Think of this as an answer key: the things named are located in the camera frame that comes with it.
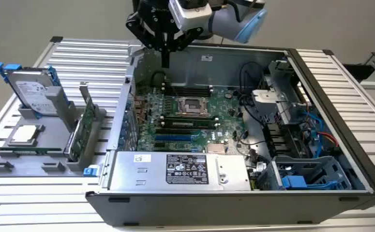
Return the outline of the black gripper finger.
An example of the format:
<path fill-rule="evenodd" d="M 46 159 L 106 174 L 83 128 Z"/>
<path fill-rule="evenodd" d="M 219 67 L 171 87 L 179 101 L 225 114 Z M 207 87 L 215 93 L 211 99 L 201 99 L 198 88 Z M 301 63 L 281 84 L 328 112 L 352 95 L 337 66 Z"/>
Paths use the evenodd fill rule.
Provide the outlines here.
<path fill-rule="evenodd" d="M 166 68 L 166 45 L 165 34 L 151 31 L 138 14 L 131 14 L 127 18 L 126 26 L 149 49 L 155 49 L 162 55 L 162 67 Z"/>
<path fill-rule="evenodd" d="M 167 34 L 167 41 L 166 41 L 166 68 L 170 67 L 170 53 L 182 51 L 191 42 L 199 37 L 203 33 L 203 28 L 193 28 L 186 31 L 178 38 L 175 38 L 174 33 Z"/>

